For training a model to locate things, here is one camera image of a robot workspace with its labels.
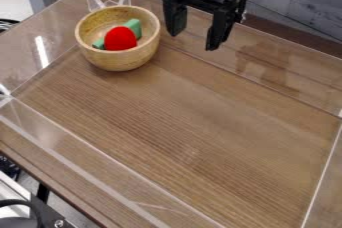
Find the black metal table leg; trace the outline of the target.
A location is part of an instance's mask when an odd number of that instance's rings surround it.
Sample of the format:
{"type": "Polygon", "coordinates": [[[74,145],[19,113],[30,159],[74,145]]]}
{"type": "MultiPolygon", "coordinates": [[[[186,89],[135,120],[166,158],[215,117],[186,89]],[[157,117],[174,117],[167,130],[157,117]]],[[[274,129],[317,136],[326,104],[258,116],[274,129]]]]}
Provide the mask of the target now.
{"type": "Polygon", "coordinates": [[[44,202],[49,203],[50,198],[50,189],[43,185],[39,184],[36,197],[44,202]]]}

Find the clear acrylic tray walls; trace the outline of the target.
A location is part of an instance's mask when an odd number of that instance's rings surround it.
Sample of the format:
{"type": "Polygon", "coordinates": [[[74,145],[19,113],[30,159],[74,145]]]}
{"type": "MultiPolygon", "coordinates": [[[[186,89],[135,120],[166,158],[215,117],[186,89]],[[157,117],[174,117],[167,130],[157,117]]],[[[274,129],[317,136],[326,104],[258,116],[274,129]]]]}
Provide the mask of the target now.
{"type": "Polygon", "coordinates": [[[0,34],[0,153],[106,228],[342,228],[342,53],[206,13],[138,69],[85,58],[86,0],[0,34]]]}

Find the red plush fruit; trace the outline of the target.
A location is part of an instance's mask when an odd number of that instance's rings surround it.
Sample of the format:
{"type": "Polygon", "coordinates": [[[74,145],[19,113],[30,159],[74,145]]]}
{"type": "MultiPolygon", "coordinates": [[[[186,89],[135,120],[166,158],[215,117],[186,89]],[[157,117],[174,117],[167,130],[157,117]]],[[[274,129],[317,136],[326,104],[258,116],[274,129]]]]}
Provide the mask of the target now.
{"type": "Polygon", "coordinates": [[[110,51],[122,51],[138,46],[138,40],[134,31],[118,26],[113,28],[105,36],[105,48],[110,51]]]}

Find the wooden bowl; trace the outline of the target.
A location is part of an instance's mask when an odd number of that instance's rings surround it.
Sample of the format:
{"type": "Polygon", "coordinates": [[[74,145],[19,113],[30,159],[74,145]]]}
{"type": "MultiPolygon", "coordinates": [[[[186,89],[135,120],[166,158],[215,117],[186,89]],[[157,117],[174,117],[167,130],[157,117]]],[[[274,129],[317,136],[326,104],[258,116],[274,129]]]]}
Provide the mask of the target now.
{"type": "Polygon", "coordinates": [[[106,71],[129,71],[145,65],[157,53],[161,42],[161,21],[157,15],[139,6],[106,7],[86,15],[75,27],[75,39],[86,60],[106,71]],[[129,50],[97,49],[93,44],[106,33],[130,19],[139,19],[142,38],[129,50]]]}

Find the green rectangular block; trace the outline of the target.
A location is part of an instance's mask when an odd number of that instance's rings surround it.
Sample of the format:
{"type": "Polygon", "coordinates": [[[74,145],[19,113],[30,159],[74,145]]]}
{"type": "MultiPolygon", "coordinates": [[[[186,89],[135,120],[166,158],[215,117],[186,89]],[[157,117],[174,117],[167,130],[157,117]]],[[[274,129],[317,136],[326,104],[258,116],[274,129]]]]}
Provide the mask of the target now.
{"type": "MultiPolygon", "coordinates": [[[[137,40],[139,41],[141,38],[142,38],[142,23],[141,23],[141,20],[139,19],[130,19],[125,24],[119,25],[119,26],[125,26],[127,28],[130,28],[134,33],[135,33],[135,37],[137,37],[137,40]]],[[[99,50],[107,50],[105,48],[105,36],[102,38],[99,38],[94,43],[93,43],[93,47],[95,49],[99,49],[99,50]]]]}

